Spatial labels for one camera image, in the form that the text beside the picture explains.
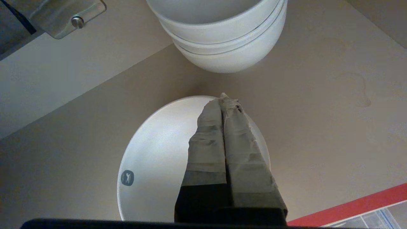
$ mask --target red edge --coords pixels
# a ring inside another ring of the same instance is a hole
[[[320,227],[407,200],[407,183],[288,222],[289,226]]]

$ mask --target blue circular logo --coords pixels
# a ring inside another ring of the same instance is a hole
[[[122,184],[124,184],[126,186],[132,185],[133,181],[134,181],[134,173],[130,170],[125,170],[122,173],[121,181],[122,181]]]

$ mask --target white bowl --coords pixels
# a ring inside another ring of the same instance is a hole
[[[189,61],[207,71],[215,73],[238,72],[256,64],[270,52],[280,37],[286,14],[287,0],[284,0],[281,13],[263,34],[252,42],[226,53],[199,55],[188,52],[177,44],[175,46]]]
[[[202,109],[213,99],[192,96],[176,100],[157,110],[139,127],[118,171],[117,202],[122,220],[174,222],[175,202],[188,160],[188,141],[197,130]],[[269,166],[266,141],[253,120],[246,117]],[[123,174],[131,183],[122,182]]]
[[[147,0],[161,23],[194,43],[230,41],[252,31],[278,0]]]
[[[277,16],[280,14],[283,4],[284,0],[279,0],[277,6],[270,14],[270,16],[257,28],[239,38],[236,38],[228,42],[222,42],[217,44],[198,44],[184,40],[176,36],[174,33],[170,32],[163,24],[162,27],[172,37],[174,43],[186,49],[187,51],[201,55],[225,53],[251,42],[252,40],[256,39],[259,35],[261,35],[264,31],[266,31],[270,27],[270,25],[276,20]]]

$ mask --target countertop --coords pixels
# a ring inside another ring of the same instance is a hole
[[[407,182],[407,50],[345,1],[290,1],[273,50],[215,74],[170,45],[0,141],[3,228],[119,220],[125,148],[161,106],[238,98],[267,142],[288,220]]]

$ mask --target stacked bowls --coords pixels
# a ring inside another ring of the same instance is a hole
[[[177,49],[216,73],[263,59],[284,27],[287,0],[147,0]]]

